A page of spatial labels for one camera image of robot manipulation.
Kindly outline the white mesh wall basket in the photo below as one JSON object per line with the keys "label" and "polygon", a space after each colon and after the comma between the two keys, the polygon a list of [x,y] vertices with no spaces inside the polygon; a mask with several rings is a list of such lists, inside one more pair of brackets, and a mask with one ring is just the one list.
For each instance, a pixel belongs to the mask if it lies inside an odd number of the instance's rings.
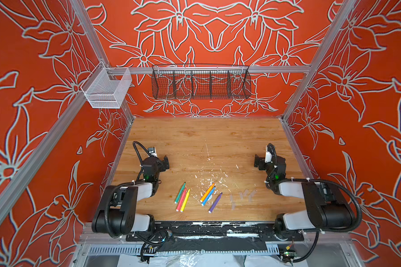
{"label": "white mesh wall basket", "polygon": [[81,85],[88,103],[94,109],[119,109],[132,84],[128,68],[117,73],[100,62]]}

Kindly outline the pink marker pen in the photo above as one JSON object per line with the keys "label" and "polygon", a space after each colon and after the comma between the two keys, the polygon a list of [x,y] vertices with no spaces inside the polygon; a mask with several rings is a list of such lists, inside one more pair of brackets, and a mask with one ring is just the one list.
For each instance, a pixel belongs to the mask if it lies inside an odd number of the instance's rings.
{"label": "pink marker pen", "polygon": [[183,205],[184,199],[186,197],[187,191],[188,191],[187,188],[185,188],[183,190],[182,195],[181,195],[180,200],[179,200],[179,203],[177,205],[176,211],[180,211],[180,209],[181,209],[181,207]]}

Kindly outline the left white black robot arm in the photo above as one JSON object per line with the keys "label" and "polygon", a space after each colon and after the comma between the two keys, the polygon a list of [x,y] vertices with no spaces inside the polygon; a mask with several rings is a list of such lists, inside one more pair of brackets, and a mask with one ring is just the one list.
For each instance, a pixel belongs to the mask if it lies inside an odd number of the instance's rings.
{"label": "left white black robot arm", "polygon": [[169,169],[169,160],[158,158],[155,148],[146,148],[138,141],[133,141],[133,148],[140,163],[137,178],[105,188],[91,222],[94,233],[120,238],[154,231],[153,215],[137,213],[137,203],[157,193],[160,174]]}

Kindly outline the yellow marker pen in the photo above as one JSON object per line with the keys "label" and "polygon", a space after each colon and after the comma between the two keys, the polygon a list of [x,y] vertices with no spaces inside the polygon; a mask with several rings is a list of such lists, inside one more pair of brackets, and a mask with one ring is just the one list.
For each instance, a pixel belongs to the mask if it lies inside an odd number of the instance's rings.
{"label": "yellow marker pen", "polygon": [[184,200],[183,200],[182,205],[180,207],[180,212],[184,211],[184,209],[186,207],[186,204],[187,204],[187,201],[188,201],[188,198],[189,198],[189,194],[190,194],[190,189],[188,189],[186,194],[185,194]]}

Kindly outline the orange marker pen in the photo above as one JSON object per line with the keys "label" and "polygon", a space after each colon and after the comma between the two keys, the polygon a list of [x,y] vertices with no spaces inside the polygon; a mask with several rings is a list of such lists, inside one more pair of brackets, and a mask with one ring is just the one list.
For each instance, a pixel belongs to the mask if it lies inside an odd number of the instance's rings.
{"label": "orange marker pen", "polygon": [[205,194],[202,196],[200,202],[204,202],[204,201],[206,200],[207,196],[208,196],[209,193],[212,191],[212,189],[214,188],[214,186],[215,186],[215,183],[213,183],[213,184],[207,189],[207,191],[205,192]]}

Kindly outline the green marker pen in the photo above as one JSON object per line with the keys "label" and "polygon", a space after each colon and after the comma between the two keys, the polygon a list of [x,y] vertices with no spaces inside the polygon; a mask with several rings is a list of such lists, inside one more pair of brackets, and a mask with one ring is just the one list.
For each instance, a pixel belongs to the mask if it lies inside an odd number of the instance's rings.
{"label": "green marker pen", "polygon": [[177,197],[176,197],[176,199],[175,199],[175,202],[174,202],[175,204],[178,204],[178,203],[179,203],[180,198],[181,198],[182,193],[184,192],[185,188],[186,188],[186,182],[184,182],[183,185],[181,186],[181,188],[180,188],[180,190],[179,190],[179,192],[178,192],[178,194],[177,194]]}

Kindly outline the purple marker pen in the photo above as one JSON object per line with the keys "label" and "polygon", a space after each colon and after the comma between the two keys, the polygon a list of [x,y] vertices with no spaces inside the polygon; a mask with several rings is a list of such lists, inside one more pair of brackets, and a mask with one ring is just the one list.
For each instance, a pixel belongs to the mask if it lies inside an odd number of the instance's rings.
{"label": "purple marker pen", "polygon": [[222,198],[222,192],[218,195],[218,197],[216,197],[216,200],[213,202],[212,206],[209,208],[208,212],[211,214],[213,213],[214,209],[216,208],[217,204],[219,203],[219,201]]}

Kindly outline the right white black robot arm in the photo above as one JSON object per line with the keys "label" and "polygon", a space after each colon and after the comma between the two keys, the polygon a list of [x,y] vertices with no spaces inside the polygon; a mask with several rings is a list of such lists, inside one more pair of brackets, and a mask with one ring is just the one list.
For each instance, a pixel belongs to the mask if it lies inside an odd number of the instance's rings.
{"label": "right white black robot arm", "polygon": [[286,177],[286,159],[278,156],[273,144],[266,146],[264,157],[255,155],[254,167],[265,171],[266,188],[274,194],[304,200],[305,209],[279,214],[273,232],[287,239],[297,232],[347,233],[362,222],[362,207],[355,195],[337,182],[322,179]]}

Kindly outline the blue marker pen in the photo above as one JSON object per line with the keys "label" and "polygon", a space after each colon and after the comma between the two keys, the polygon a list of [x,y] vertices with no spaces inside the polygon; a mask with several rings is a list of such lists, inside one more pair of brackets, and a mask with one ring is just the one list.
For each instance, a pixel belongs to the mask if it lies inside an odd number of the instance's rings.
{"label": "blue marker pen", "polygon": [[211,191],[208,193],[208,195],[206,196],[206,198],[203,200],[202,202],[202,206],[205,206],[206,203],[208,202],[208,200],[212,197],[213,193],[215,192],[216,187],[213,187],[211,189]]}

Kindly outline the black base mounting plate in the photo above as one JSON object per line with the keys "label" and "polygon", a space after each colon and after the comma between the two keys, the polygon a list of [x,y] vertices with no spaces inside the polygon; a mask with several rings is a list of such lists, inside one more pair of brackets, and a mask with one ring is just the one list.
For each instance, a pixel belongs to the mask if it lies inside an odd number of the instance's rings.
{"label": "black base mounting plate", "polygon": [[303,241],[301,231],[278,235],[272,221],[157,221],[153,231],[169,230],[174,238],[254,238],[260,241]]}

